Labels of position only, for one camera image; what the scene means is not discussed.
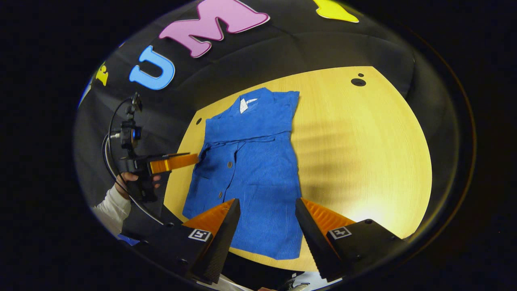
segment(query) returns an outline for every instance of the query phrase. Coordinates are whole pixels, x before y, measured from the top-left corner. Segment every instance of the foam letter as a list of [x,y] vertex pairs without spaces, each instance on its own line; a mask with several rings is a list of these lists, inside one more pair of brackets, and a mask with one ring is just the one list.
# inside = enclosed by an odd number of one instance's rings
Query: foam letter
[[150,76],[141,71],[139,65],[136,65],[129,74],[129,81],[131,82],[140,83],[152,90],[160,90],[165,88],[165,86],[167,86],[174,77],[174,64],[163,55],[154,52],[153,46],[145,48],[145,50],[140,54],[138,60],[140,62],[148,61],[157,65],[162,69],[162,74],[158,78]]
[[337,20],[344,20],[357,23],[359,20],[357,17],[348,13],[339,3],[334,2],[333,0],[314,0],[318,5],[318,9],[316,9],[316,13],[323,18],[331,18]]
[[95,79],[98,79],[102,82],[104,86],[106,86],[106,82],[108,81],[108,75],[106,66],[104,65],[105,62],[100,66],[99,70],[97,71],[97,74],[95,75]]
[[224,21],[229,33],[239,33],[269,20],[269,15],[258,13],[237,0],[204,0],[197,6],[199,20],[179,20],[169,24],[160,38],[171,38],[190,50],[191,57],[200,57],[210,50],[209,41],[201,42],[193,36],[222,40],[224,35],[218,19]]

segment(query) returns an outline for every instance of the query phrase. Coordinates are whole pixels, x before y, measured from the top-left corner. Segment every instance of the person's hand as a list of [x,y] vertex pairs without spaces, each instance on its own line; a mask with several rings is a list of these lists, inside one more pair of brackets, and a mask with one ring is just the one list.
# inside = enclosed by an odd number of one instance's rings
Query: person's hand
[[[129,173],[129,172],[123,172],[122,174],[122,177],[124,178],[125,181],[136,181],[138,179],[138,176],[135,175],[135,174],[132,174],[132,173]],[[161,179],[161,176],[154,176],[153,177],[153,181],[158,181]],[[120,187],[117,183],[115,183],[115,189],[117,189],[117,192],[120,193],[120,195],[126,199],[126,200],[129,200],[129,195],[127,193],[127,188],[126,186],[124,185],[124,182],[122,181],[122,179],[120,178],[120,175],[117,176],[117,182],[118,184],[124,186],[124,188],[122,189],[122,187]],[[160,184],[155,184],[155,188],[158,188],[160,186]]]

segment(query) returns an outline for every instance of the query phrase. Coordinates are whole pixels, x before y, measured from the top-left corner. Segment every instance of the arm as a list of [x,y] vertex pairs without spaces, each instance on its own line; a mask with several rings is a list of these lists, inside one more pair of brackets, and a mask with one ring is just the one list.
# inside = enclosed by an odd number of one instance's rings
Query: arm
[[[122,176],[126,181],[136,181],[138,179],[138,176],[128,172],[122,173]],[[160,178],[160,176],[154,176],[153,181],[158,181]],[[120,179],[120,175],[117,177],[117,181],[121,185],[124,184]],[[106,198],[99,205],[92,207],[92,211],[108,231],[114,236],[117,236],[122,232],[122,224],[131,211],[131,200],[126,189],[122,189],[115,183],[113,187],[106,192]]]

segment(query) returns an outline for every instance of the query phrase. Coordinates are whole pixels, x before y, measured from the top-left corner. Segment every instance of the black cable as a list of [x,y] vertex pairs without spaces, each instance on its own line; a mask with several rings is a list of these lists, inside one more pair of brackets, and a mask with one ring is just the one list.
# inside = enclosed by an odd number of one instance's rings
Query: black cable
[[[117,106],[117,108],[113,112],[113,115],[111,116],[110,128],[109,128],[109,131],[108,131],[108,151],[110,152],[110,156],[111,156],[111,160],[112,161],[114,161],[115,158],[113,158],[113,152],[111,151],[111,134],[110,134],[110,132],[111,132],[111,128],[113,127],[113,120],[115,119],[115,115],[117,115],[118,109],[122,106],[122,104],[126,103],[127,101],[131,101],[131,98],[127,98],[126,100],[123,100],[122,102],[120,102],[120,104]],[[115,167],[115,183],[117,183],[122,189],[126,189],[125,187],[123,187],[122,185],[119,184],[119,182],[117,181],[117,178],[116,178],[117,176],[120,176],[120,178],[124,182],[124,185],[127,185],[126,180],[124,180],[124,177],[122,177],[122,175],[118,171],[117,167]]]
[[106,170],[108,170],[108,173],[110,173],[113,180],[117,180],[117,177],[114,176],[113,171],[111,170],[110,165],[108,165],[108,157],[106,156],[106,141],[108,140],[108,134],[104,136],[104,139],[102,140],[102,161],[104,162],[104,166],[106,167]]
[[[115,161],[115,158],[113,157],[113,152],[111,151],[111,128],[113,127],[113,120],[115,119],[115,115],[117,114],[117,111],[118,109],[122,106],[122,104],[124,104],[125,102],[127,101],[131,101],[132,99],[131,98],[127,98],[126,100],[123,100],[118,106],[117,108],[115,109],[115,112],[113,112],[113,116],[111,116],[111,121],[110,121],[110,128],[109,128],[109,131],[108,131],[108,151],[110,152],[110,157],[111,157],[111,161]],[[158,222],[159,224],[161,225],[165,225],[163,221],[161,221],[159,218],[157,218],[155,215],[153,215],[151,212],[149,212],[149,210],[143,206],[142,204],[140,204],[130,193],[129,193],[129,189],[126,188],[126,187],[123,187],[122,185],[120,185],[120,183],[118,182],[117,180],[117,177],[120,176],[120,178],[122,179],[124,185],[127,186],[127,182],[126,180],[124,180],[124,177],[122,177],[122,174],[120,173],[120,171],[118,170],[117,166],[115,165],[115,163],[113,163],[113,168],[114,168],[114,171],[115,173],[112,173],[112,176],[115,176],[114,179],[115,179],[115,183],[117,183],[123,190],[126,191],[126,193],[129,195],[129,198],[131,198],[131,200],[133,200],[133,202],[136,204],[136,206],[138,206],[138,208],[140,208],[140,210],[142,210],[145,214],[147,214],[149,217],[151,217],[152,219],[154,219],[156,222]]]

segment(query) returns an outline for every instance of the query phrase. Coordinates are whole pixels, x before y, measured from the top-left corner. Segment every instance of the orange soft finger pad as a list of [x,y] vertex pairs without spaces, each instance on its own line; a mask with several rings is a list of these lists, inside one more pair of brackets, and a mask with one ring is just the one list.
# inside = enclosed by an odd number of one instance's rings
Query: orange soft finger pad
[[197,154],[173,156],[168,159],[150,162],[153,174],[167,172],[173,169],[193,165],[197,163]]
[[215,236],[234,200],[235,199],[232,199],[219,204],[214,208],[193,217],[191,220],[186,221],[183,225],[191,228],[207,230]]
[[322,235],[325,237],[328,244],[330,244],[330,241],[327,238],[327,232],[329,232],[329,230],[355,223],[355,221],[312,201],[303,198],[301,198],[301,200],[303,201],[303,204],[305,204],[305,208],[307,208],[311,214],[312,220],[316,222],[316,225],[322,232]]

